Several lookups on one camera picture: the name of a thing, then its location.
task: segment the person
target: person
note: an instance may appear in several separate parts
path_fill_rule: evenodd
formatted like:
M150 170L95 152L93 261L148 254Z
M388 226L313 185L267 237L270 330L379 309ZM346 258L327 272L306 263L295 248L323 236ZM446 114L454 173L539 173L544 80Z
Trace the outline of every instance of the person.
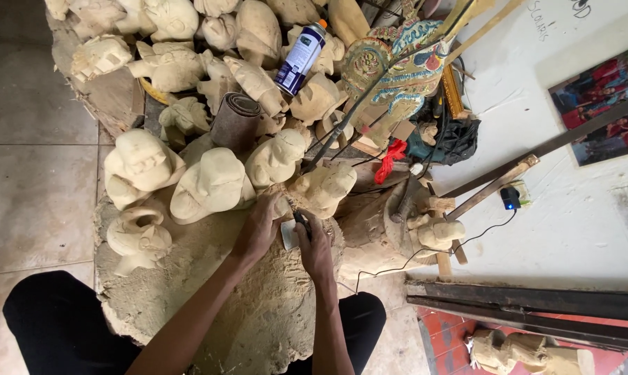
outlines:
M280 195L258 198L230 254L142 349L129 337L110 333L94 291L67 272L20 281L3 313L29 374L182 375L234 287L275 240L281 221L272 217ZM317 217L303 213L311 241L302 224L295 231L315 288L313 354L291 362L285 374L360 375L381 335L385 309L364 292L338 301L331 239Z

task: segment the framed picture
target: framed picture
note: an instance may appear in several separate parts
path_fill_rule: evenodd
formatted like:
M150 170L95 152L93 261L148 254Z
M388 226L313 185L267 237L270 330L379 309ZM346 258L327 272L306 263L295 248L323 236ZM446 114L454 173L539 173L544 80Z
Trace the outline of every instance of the framed picture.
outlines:
M628 51L552 87L550 95L567 130L628 99ZM571 144L579 166L628 154L628 115Z

